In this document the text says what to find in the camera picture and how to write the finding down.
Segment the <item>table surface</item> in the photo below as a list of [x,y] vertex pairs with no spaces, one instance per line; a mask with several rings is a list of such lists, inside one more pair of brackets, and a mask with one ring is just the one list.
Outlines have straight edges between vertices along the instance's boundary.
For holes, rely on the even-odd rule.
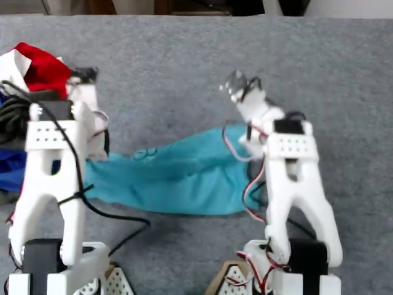
[[[385,295],[393,291],[392,32],[390,20],[1,17],[0,50],[25,41],[71,66],[98,66],[111,147],[126,154],[237,119],[217,86],[233,69],[259,73],[273,100],[314,124],[344,249],[335,270],[342,294]],[[95,204],[153,222],[115,255],[140,295],[202,294],[224,260],[263,237],[263,227],[246,214],[168,216]],[[1,216],[11,209],[0,208]],[[113,245],[136,226],[88,212],[85,236]],[[58,237],[61,227],[51,203],[37,234]],[[6,226],[0,250],[5,280],[12,270]]]

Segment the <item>blue fabric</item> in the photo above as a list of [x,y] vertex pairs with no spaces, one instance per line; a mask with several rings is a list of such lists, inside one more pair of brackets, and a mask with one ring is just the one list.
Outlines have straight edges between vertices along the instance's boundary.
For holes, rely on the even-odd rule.
[[25,165],[25,152],[0,149],[0,189],[7,192],[20,192]]
[[[244,127],[228,127],[237,139]],[[110,154],[108,162],[87,162],[88,197],[160,213],[222,215],[244,210],[241,194],[248,183],[246,164],[238,162],[212,129],[133,157]],[[257,208],[252,200],[246,202]]]
[[0,106],[6,101],[6,97],[0,92]]

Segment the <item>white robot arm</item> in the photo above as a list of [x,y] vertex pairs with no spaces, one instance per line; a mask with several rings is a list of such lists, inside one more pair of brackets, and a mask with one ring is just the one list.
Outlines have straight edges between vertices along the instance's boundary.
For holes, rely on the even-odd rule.
[[[95,81],[82,81],[80,76],[72,79],[79,80],[76,93],[81,96],[95,87]],[[96,100],[95,92],[91,96]],[[85,204],[77,195],[85,159],[97,151],[103,152],[104,144],[91,143],[97,135],[96,116],[83,99],[75,95],[73,99],[74,102],[41,101],[40,105],[31,104],[29,109],[25,178],[9,231],[12,253],[21,273],[10,275],[9,295],[79,295],[89,282],[99,280],[104,285],[106,281],[109,249],[103,243],[83,242]],[[50,110],[58,125],[42,106]],[[52,163],[56,160],[60,161],[60,167],[53,171]],[[37,222],[50,199],[58,202],[63,216],[63,238],[35,238]],[[91,291],[90,294],[103,295],[105,288]]]
[[[273,291],[274,295],[341,294],[340,279],[327,271],[341,264],[343,250],[322,187],[312,125],[305,119],[293,120],[272,103],[257,77],[249,81],[235,71],[221,90],[228,92],[248,124],[240,143],[253,159],[263,158],[265,165],[269,201],[266,240],[249,242],[239,254],[256,268],[259,287],[263,277],[272,272],[263,283],[266,289],[259,291]],[[286,222],[292,206],[304,212],[316,232],[316,241],[288,238]]]

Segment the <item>red cloth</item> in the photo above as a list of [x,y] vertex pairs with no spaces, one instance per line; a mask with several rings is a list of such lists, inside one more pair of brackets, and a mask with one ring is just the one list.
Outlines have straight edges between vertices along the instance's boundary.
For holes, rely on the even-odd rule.
[[25,76],[30,91],[56,90],[63,99],[67,97],[66,81],[72,71],[64,63],[52,54],[24,42],[15,49],[31,60]]

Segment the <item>black cable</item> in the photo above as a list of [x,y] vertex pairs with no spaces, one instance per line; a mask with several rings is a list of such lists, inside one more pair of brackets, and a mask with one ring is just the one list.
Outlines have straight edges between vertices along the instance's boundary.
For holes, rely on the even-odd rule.
[[7,95],[0,106],[0,144],[26,138],[30,103],[16,95]]
[[51,15],[51,13],[50,13],[50,11],[49,11],[49,8],[48,8],[48,4],[46,3],[46,1],[45,0],[41,0],[41,3],[42,3],[42,6],[44,6],[44,10],[45,10],[45,13],[47,14],[47,15]]
[[293,120],[294,118],[299,117],[301,120],[307,120],[306,115],[303,112],[300,111],[292,111],[292,112],[287,112],[285,114],[285,119],[288,120]]
[[[252,175],[251,175],[251,170],[252,170],[251,165],[252,165],[252,162],[249,162],[248,165],[247,165],[247,177],[248,177],[250,180],[253,179],[253,177],[252,177]],[[257,202],[262,208],[266,208],[266,207],[268,206],[268,204],[263,203],[259,198],[254,198],[254,197],[252,197],[252,194],[255,193],[256,191],[258,191],[259,189],[261,189],[261,188],[262,188],[263,186],[265,186],[265,185],[266,185],[266,181],[261,181],[261,182],[258,183],[258,185],[257,185],[253,190],[250,191],[251,199],[252,199],[253,201]],[[292,218],[288,218],[287,221],[288,221],[289,223],[291,223],[293,226],[297,227],[297,228],[298,228],[299,230],[301,230],[302,232],[304,232],[309,238],[311,238],[311,239],[313,239],[313,240],[316,239],[316,235],[315,235],[312,231],[310,231],[309,229],[307,229],[305,226],[303,226],[302,224],[300,224],[299,222],[293,220]]]
[[[20,89],[19,87],[17,87],[16,85],[14,85],[13,83],[9,82],[9,81],[2,81],[0,83],[0,87],[4,88],[4,85],[8,85],[9,87],[13,88],[14,90],[18,91],[19,93],[21,93],[24,97],[20,97],[21,100],[26,100],[29,101],[30,103],[32,103],[32,101],[29,99],[29,94],[25,91],[23,91],[22,89]],[[111,250],[111,254],[113,254],[116,250],[118,250],[122,245],[124,245],[125,242],[127,242],[128,240],[130,240],[131,238],[137,236],[138,234],[140,234],[141,232],[144,232],[148,227],[151,226],[151,222],[148,219],[145,218],[139,218],[139,217],[132,217],[132,216],[122,216],[122,215],[116,215],[116,214],[109,214],[106,212],[103,212],[99,209],[97,209],[96,207],[94,207],[86,198],[84,192],[86,190],[91,189],[93,186],[89,186],[86,189],[84,188],[83,185],[83,180],[82,180],[82,173],[80,170],[80,163],[79,163],[79,157],[77,155],[77,152],[75,150],[74,145],[71,143],[70,139],[68,138],[66,132],[63,130],[63,128],[60,126],[60,124],[58,123],[56,117],[52,114],[51,111],[49,111],[49,109],[47,109],[43,104],[41,103],[37,103],[40,108],[42,108],[42,110],[48,115],[49,119],[55,124],[56,128],[60,131],[60,133],[63,135],[64,140],[67,142],[74,158],[75,158],[75,164],[76,164],[76,173],[77,173],[77,182],[78,182],[78,187],[79,187],[79,192],[76,192],[74,196],[70,197],[67,199],[67,201],[72,200],[72,199],[76,199],[76,198],[80,198],[83,203],[86,205],[87,208],[89,208],[90,210],[92,210],[94,213],[102,216],[102,217],[106,217],[106,218],[111,218],[111,219],[117,219],[117,220],[126,220],[126,221],[136,221],[136,222],[141,222],[144,224],[144,226],[142,226],[139,230],[137,230],[136,232],[133,232],[132,234],[130,234],[129,236],[127,236],[126,238],[124,238],[118,245],[116,245],[114,247],[113,250]]]
[[243,94],[241,95],[240,102],[243,102],[247,94],[253,89],[254,83],[257,83],[257,87],[262,89],[262,81],[258,76],[253,77],[245,86]]

